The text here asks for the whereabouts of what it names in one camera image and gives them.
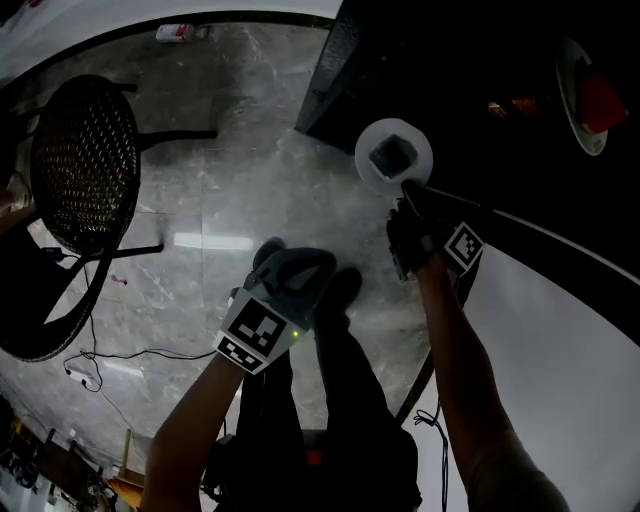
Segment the person's shoe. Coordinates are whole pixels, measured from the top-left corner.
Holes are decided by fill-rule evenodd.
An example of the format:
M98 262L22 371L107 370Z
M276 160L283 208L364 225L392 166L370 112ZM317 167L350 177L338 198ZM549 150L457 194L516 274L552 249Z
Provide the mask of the person's shoe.
M348 310L359 295L362 281L362 275L355 267L338 271L316 308L316 320L338 322L349 326Z
M271 265L270 258L283 251L286 248L284 241L279 237L271 237L266 240L255 253L252 271L254 273L262 272Z

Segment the person's beige shirt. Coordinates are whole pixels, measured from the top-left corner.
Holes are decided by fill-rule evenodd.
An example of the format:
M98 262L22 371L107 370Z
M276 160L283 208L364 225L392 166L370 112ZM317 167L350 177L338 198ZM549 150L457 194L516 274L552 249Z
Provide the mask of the person's beige shirt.
M474 456L464 486L469 512L570 512L513 430L502 432Z

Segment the person's left shoe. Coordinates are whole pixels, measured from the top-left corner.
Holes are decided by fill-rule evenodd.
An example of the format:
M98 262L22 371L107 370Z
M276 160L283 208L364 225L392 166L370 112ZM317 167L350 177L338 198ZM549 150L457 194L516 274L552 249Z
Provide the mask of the person's left shoe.
M279 237L271 237L266 240L255 253L252 271L254 273L262 272L271 265L270 258L283 251L286 248L284 241Z

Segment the person's right shoe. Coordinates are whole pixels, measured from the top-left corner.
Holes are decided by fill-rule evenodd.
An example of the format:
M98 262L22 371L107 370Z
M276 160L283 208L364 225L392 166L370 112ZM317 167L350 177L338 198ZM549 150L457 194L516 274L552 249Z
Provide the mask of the person's right shoe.
M349 326L348 310L359 295L362 281L362 275L355 267L338 271L316 308L316 320L338 322Z

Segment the white round plate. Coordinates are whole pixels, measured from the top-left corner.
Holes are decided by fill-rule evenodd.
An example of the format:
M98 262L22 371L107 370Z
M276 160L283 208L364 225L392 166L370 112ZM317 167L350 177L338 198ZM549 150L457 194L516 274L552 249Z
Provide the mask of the white round plate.
M396 178L388 180L373 167L369 153L389 135L398 135L409 141L417 151L416 162ZM355 165L362 181L377 193L385 196L400 197L402 182L414 180L425 185L429 180L434 155L430 142L422 131L399 118L385 118L369 125L359 136L355 147Z
M608 131L599 134L588 132L580 123L578 115L579 72L592 64L592 60L578 42L563 37L556 55L556 76L560 96L571 130L581 148L592 157L605 149Z

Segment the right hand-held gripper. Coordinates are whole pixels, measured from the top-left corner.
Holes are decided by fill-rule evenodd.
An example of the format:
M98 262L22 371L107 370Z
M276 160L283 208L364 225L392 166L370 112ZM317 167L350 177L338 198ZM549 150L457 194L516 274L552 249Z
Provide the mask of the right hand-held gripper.
M480 237L464 221L447 221L423 185L405 180L401 188L404 199L387 220L389 251L399 279L407 281L434 254L440 254L456 276L467 273L483 251Z

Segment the dark sponge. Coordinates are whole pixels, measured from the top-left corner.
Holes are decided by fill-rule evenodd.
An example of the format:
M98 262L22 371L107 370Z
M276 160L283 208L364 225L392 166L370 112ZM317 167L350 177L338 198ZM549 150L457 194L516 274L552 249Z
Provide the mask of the dark sponge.
M373 167L388 180L409 169L417 158L414 146L398 135L389 135L369 153Z

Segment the red watermelon slice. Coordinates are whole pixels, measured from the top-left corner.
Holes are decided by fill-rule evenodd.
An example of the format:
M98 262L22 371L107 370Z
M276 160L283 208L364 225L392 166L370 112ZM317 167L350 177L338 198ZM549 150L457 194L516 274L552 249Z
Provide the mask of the red watermelon slice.
M628 117L628 109L617 90L591 66L582 75L578 110L581 125L591 134L603 133Z

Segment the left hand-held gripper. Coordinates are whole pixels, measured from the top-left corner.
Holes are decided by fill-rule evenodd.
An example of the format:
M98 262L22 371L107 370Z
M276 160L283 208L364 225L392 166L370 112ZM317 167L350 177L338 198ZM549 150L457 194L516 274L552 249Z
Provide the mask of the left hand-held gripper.
M261 247L258 273L230 299L215 351L252 375L263 371L305 337L336 270L336 257L323 249Z

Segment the person's black trousers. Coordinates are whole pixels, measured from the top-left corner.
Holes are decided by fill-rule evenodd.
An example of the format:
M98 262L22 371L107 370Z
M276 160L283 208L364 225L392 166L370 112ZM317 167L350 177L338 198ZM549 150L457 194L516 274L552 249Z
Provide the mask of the person's black trousers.
M345 306L317 308L314 337L328 424L322 462L306 461L290 358L245 377L233 469L237 512L414 512L418 453L349 332Z

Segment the person's right forearm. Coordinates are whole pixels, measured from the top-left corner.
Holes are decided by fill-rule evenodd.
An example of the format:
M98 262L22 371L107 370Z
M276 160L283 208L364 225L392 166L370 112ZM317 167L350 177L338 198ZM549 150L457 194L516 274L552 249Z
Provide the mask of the person's right forearm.
M444 257L430 254L416 278L453 455L463 483L468 484L480 452L512 424L487 352L459 303Z

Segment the black mini fridge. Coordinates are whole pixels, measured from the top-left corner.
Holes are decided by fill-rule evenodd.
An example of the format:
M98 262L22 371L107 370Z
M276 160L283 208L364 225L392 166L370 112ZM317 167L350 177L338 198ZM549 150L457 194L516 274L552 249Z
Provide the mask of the black mini fridge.
M628 109L596 157L563 37ZM526 449L573 512L640 512L640 0L343 0L299 127L350 150L383 118L485 241L466 311Z

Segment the person's left forearm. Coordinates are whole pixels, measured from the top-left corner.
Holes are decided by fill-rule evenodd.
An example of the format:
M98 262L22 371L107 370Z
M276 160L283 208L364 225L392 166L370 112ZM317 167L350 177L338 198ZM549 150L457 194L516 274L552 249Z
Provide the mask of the person's left forearm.
M201 512L200 482L245 370L214 355L153 438L141 512Z

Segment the clear bottle red label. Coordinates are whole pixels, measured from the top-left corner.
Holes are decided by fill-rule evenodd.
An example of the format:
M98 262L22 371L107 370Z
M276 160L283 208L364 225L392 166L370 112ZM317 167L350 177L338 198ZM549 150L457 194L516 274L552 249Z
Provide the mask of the clear bottle red label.
M159 43L186 43L203 39L208 35L208 32L207 25L163 24L158 27L155 39Z

